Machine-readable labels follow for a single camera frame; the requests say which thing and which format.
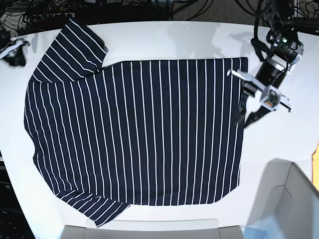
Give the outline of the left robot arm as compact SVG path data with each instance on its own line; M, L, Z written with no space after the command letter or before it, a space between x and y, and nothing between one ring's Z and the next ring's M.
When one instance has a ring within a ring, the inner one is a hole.
M262 65L255 76L241 70L228 70L227 74L239 78L240 97L237 123L244 127L255 123L282 105L292 110L290 100L279 87L304 53L294 27L293 6L288 0L260 0L255 17L254 37L251 39L255 53ZM261 92L260 108L246 115L246 102Z

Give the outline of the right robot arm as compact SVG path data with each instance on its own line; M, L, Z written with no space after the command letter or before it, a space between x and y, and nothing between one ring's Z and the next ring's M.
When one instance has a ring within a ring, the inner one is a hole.
M0 30L0 59L9 65L24 67L26 65L26 59L22 48L24 46L28 47L29 45L30 43L27 40L23 38L12 40L7 30Z

